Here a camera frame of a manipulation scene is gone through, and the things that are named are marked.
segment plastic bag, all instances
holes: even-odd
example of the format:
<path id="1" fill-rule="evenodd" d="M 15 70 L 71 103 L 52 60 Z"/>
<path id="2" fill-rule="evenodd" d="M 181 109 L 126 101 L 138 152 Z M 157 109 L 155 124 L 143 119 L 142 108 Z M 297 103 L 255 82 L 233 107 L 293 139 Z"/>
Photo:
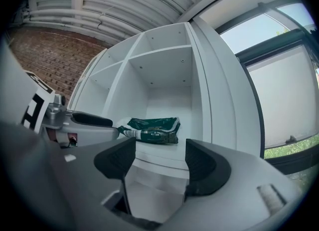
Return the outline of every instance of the plastic bag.
<path id="1" fill-rule="evenodd" d="M 177 144 L 178 117 L 138 119 L 126 118 L 118 123 L 118 130 L 126 137 L 136 137 L 138 141 L 153 144 Z"/>

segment pipe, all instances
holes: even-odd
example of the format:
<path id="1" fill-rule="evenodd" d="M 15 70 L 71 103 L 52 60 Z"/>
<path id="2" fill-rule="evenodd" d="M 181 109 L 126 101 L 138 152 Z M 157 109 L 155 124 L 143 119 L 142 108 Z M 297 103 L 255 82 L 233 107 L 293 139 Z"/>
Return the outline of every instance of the pipe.
<path id="1" fill-rule="evenodd" d="M 38 16 L 38 17 L 31 17 L 31 18 L 25 18 L 23 21 L 53 21 L 53 22 L 71 22 L 71 23 L 78 23 L 82 25 L 86 25 L 98 30 L 102 30 L 104 32 L 107 32 L 109 34 L 112 34 L 120 39 L 126 39 L 131 36 L 120 32 L 118 30 L 115 30 L 113 28 L 107 27 L 105 25 L 101 25 L 99 23 L 91 22 L 91 21 L 85 21 L 81 19 L 71 18 L 71 17 L 58 17 L 58 16 Z"/>
<path id="2" fill-rule="evenodd" d="M 61 27 L 67 27 L 67 28 L 74 28 L 74 29 L 79 29 L 79 30 L 83 30 L 83 31 L 87 31 L 89 33 L 94 33 L 96 35 L 99 35 L 103 38 L 107 39 L 107 43 L 112 44 L 112 45 L 116 45 L 117 43 L 121 42 L 120 40 L 118 40 L 117 38 L 113 38 L 109 35 L 105 35 L 103 33 L 97 32 L 97 31 L 93 31 L 87 28 L 83 28 L 83 27 L 78 27 L 78 26 L 74 26 L 74 25 L 69 25 L 69 24 L 64 24 L 64 23 L 58 23 L 58 22 L 45 22 L 45 21 L 26 21 L 25 23 L 32 23 L 32 24 L 45 24 L 45 25 L 54 25 L 54 26 L 61 26 Z"/>
<path id="3" fill-rule="evenodd" d="M 93 13 L 93 12 L 88 12 L 88 11 L 83 11 L 83 10 L 75 10 L 75 9 L 45 9 L 45 10 L 35 10 L 35 11 L 26 11 L 23 13 L 24 16 L 27 15 L 44 15 L 44 14 L 69 14 L 69 15 L 80 15 L 80 16 L 86 16 L 94 19 L 98 19 L 102 22 L 110 23 L 115 26 L 118 26 L 119 28 L 123 28 L 130 32 L 131 34 L 139 34 L 142 31 L 128 25 L 127 23 L 121 22 L 117 19 L 108 17 L 108 16 L 103 16 L 102 14 L 98 13 Z"/>

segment white panel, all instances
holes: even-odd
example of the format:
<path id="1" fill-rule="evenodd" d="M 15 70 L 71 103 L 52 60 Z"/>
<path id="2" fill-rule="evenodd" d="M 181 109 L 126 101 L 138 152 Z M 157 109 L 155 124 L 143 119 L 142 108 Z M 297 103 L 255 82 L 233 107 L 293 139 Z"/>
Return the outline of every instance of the white panel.
<path id="1" fill-rule="evenodd" d="M 70 101 L 68 103 L 67 109 L 74 110 L 76 102 L 78 101 L 80 94 L 82 92 L 82 89 L 88 79 L 88 76 L 91 74 L 94 66 L 96 63 L 100 60 L 101 56 L 106 52 L 106 49 L 98 53 L 96 56 L 92 58 L 92 60 L 89 62 L 89 64 L 86 66 L 85 70 L 83 71 L 82 75 L 80 76 L 78 82 L 76 83 L 76 86 L 72 92 Z"/>
<path id="2" fill-rule="evenodd" d="M 196 24 L 191 23 L 191 26 L 196 32 L 194 38 L 208 85 L 212 123 L 211 142 L 236 149 L 235 112 L 225 74 L 205 35 Z"/>
<path id="3" fill-rule="evenodd" d="M 110 106 L 104 115 L 115 124 L 125 117 L 145 118 L 148 103 L 148 88 L 129 62 L 126 63 Z"/>
<path id="4" fill-rule="evenodd" d="M 185 144 L 185 141 L 182 142 L 182 140 L 190 138 L 191 134 L 190 104 L 190 87 L 150 89 L 146 118 L 178 117 L 180 127 L 177 136 L 180 144 Z M 184 160 L 185 155 L 178 156 L 178 159 Z"/>
<path id="5" fill-rule="evenodd" d="M 259 114 L 249 80 L 218 33 L 201 18 L 197 17 L 194 21 L 199 27 L 195 23 L 192 26 L 201 36 L 200 43 L 205 49 L 203 56 L 212 112 L 212 142 L 260 156 Z"/>
<path id="6" fill-rule="evenodd" d="M 186 45 L 187 34 L 184 23 L 176 23 L 163 26 L 161 28 L 151 29 L 145 32 L 150 41 L 152 50 L 158 50 L 166 47 Z"/>
<path id="7" fill-rule="evenodd" d="M 165 192 L 183 195 L 186 189 L 187 179 L 180 179 L 137 168 L 136 182 L 150 188 Z"/>
<path id="8" fill-rule="evenodd" d="M 145 142 L 136 142 L 136 151 L 145 153 L 149 155 L 149 162 L 154 158 L 152 156 L 156 156 L 159 161 L 154 161 L 154 163 L 159 164 L 161 166 L 168 166 L 173 168 L 180 168 L 180 162 L 173 162 L 171 160 L 184 161 L 185 160 L 185 150 L 186 150 L 186 139 L 180 136 L 180 133 L 177 133 L 178 144 L 151 144 Z M 171 176 L 171 173 L 164 173 L 164 175 Z"/>
<path id="9" fill-rule="evenodd" d="M 36 107 L 36 102 L 35 102 L 35 101 L 30 101 L 30 104 L 29 104 L 29 107 L 28 107 L 28 110 L 27 110 L 27 113 L 28 113 L 30 116 L 33 116 L 35 107 Z"/>
<path id="10" fill-rule="evenodd" d="M 150 88 L 191 85 L 191 45 L 152 51 L 135 56 L 129 62 Z"/>
<path id="11" fill-rule="evenodd" d="M 109 49 L 104 52 L 104 54 L 101 56 L 101 58 L 98 60 L 98 62 L 95 64 L 93 70 L 92 70 L 92 74 L 99 72 L 100 70 L 114 64 L 117 63 L 120 60 L 115 60 L 111 54 L 109 53 Z"/>
<path id="12" fill-rule="evenodd" d="M 144 148 L 149 146 L 149 144 L 143 144 L 142 142 L 137 142 L 137 144 L 139 145 L 140 148 L 141 148 L 141 145 Z M 143 160 L 145 162 L 149 162 L 149 163 L 153 163 L 153 164 L 157 164 L 157 165 L 162 165 L 162 166 L 166 166 L 166 167 L 188 170 L 188 166 L 187 166 L 185 160 L 174 160 L 174 159 L 169 159 L 169 158 L 163 158 L 163 157 L 158 157 L 158 156 L 142 153 L 140 151 L 136 151 L 135 156 L 136 156 L 136 158 Z"/>
<path id="13" fill-rule="evenodd" d="M 196 63 L 194 61 L 195 57 L 193 54 L 192 63 L 192 87 L 191 87 L 191 138 L 195 140 L 203 140 L 203 109 L 201 103 L 201 92 L 198 78 L 198 71 L 196 68 Z"/>
<path id="14" fill-rule="evenodd" d="M 23 71 L 4 39 L 0 41 L 0 59 L 0 120 L 19 124 L 37 86 Z"/>
<path id="15" fill-rule="evenodd" d="M 132 56 L 167 47 L 190 44 L 184 23 L 162 26 L 143 34 Z"/>
<path id="16" fill-rule="evenodd" d="M 108 66 L 97 73 L 94 73 L 90 76 L 90 79 L 95 82 L 96 84 L 102 86 L 103 88 L 110 90 L 114 78 L 118 73 L 122 62 L 117 62 L 111 66 Z"/>
<path id="17" fill-rule="evenodd" d="M 88 79 L 75 105 L 75 110 L 101 116 L 109 91 Z"/>
<path id="18" fill-rule="evenodd" d="M 151 52 L 153 50 L 154 49 L 152 48 L 148 37 L 145 35 L 145 33 L 142 33 L 141 39 L 139 43 L 137 44 L 137 46 L 134 48 L 134 51 L 132 52 L 131 56 L 144 54 L 147 52 Z"/>
<path id="19" fill-rule="evenodd" d="M 108 53 L 113 56 L 116 61 L 124 60 L 139 36 L 139 34 L 135 35 L 133 37 L 125 39 L 121 42 L 121 44 L 112 46 L 111 48 L 109 48 Z"/>
<path id="20" fill-rule="evenodd" d="M 130 184 L 132 184 L 136 179 L 137 167 L 131 165 L 128 173 L 125 176 L 125 187 L 127 188 Z"/>
<path id="21" fill-rule="evenodd" d="M 193 28 L 189 23 L 186 25 L 186 31 L 193 48 L 193 71 L 192 71 L 192 139 L 205 142 L 211 142 L 211 111 L 207 80 L 203 68 L 203 63 L 198 52 L 194 37 Z"/>
<path id="22" fill-rule="evenodd" d="M 165 222 L 183 202 L 183 195 L 163 192 L 134 182 L 128 189 L 132 215 L 159 223 Z"/>
<path id="23" fill-rule="evenodd" d="M 261 103 L 265 147 L 318 132 L 318 82 L 304 46 L 248 67 Z"/>

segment shelf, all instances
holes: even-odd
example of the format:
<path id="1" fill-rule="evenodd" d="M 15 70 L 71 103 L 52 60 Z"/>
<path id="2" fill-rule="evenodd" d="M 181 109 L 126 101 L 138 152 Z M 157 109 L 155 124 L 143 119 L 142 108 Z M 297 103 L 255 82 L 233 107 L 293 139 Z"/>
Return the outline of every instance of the shelf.
<path id="1" fill-rule="evenodd" d="M 139 150 L 142 151 L 147 151 L 146 145 L 139 145 Z M 166 167 L 171 167 L 171 168 L 178 168 L 178 169 L 183 169 L 183 170 L 188 170 L 188 166 L 185 162 L 185 160 L 175 160 L 175 159 L 170 159 L 170 158 L 164 158 L 164 157 L 158 157 L 154 155 L 149 155 L 147 153 L 143 153 L 141 151 L 136 150 L 135 152 L 135 157 L 137 159 L 153 163 L 156 165 L 161 165 L 161 166 L 166 166 Z"/>
<path id="2" fill-rule="evenodd" d="M 88 79 L 76 102 L 74 110 L 101 116 L 108 94 L 108 90 Z"/>
<path id="3" fill-rule="evenodd" d="M 110 90 L 114 78 L 118 73 L 123 61 L 114 63 L 94 74 L 92 74 L 89 78 L 95 82 L 96 84 L 102 86 L 103 88 Z"/>
<path id="4" fill-rule="evenodd" d="M 150 171 L 155 174 L 160 174 L 168 177 L 189 179 L 189 171 L 177 168 L 170 168 L 166 166 L 156 165 L 143 160 L 135 158 L 133 166 L 141 168 L 143 170 Z"/>
<path id="5" fill-rule="evenodd" d="M 191 45 L 155 50 L 134 56 L 129 62 L 150 88 L 191 85 Z"/>
<path id="6" fill-rule="evenodd" d="M 185 161 L 186 138 L 185 139 L 178 138 L 178 140 L 179 140 L 178 144 L 162 144 L 162 145 L 137 141 L 136 151 L 148 154 L 150 156 L 157 156 L 157 157 L 163 158 L 164 160 L 171 159 L 171 160 Z"/>
<path id="7" fill-rule="evenodd" d="M 181 207 L 183 195 L 156 190 L 138 182 L 127 187 L 132 215 L 164 223 Z"/>
<path id="8" fill-rule="evenodd" d="M 175 23 L 144 32 L 131 56 L 188 44 L 190 40 L 185 24 Z"/>
<path id="9" fill-rule="evenodd" d="M 138 37 L 139 35 L 135 35 L 109 48 L 96 63 L 92 74 L 124 60 Z"/>

